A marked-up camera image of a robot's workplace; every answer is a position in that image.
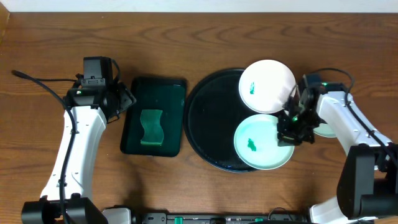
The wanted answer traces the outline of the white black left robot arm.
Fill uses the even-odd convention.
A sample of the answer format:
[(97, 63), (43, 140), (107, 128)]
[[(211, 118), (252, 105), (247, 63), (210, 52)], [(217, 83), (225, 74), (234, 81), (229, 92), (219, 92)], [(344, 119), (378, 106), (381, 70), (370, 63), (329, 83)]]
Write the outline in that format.
[(94, 205), (92, 178), (108, 121), (119, 117), (135, 98), (122, 82), (94, 78), (77, 81), (61, 102), (64, 129), (52, 175), (39, 200), (24, 204), (23, 223), (132, 223), (127, 207), (100, 211)]

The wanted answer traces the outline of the green sponge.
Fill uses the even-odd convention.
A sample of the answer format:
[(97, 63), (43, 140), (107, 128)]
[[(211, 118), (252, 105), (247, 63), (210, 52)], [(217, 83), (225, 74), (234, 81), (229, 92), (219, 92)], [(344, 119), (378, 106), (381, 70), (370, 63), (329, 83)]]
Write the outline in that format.
[(161, 146), (164, 131), (161, 127), (162, 110), (142, 110), (140, 122), (144, 130), (141, 144), (145, 146)]

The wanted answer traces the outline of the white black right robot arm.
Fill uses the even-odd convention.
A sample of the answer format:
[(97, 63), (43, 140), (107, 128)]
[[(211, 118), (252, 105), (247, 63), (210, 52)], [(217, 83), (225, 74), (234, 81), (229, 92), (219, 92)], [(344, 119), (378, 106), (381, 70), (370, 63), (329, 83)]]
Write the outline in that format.
[(381, 134), (342, 84), (303, 87), (298, 102), (289, 93), (279, 117), (279, 146), (314, 142), (324, 121), (346, 153), (336, 196), (310, 207), (313, 223), (353, 223), (397, 215), (397, 145)]

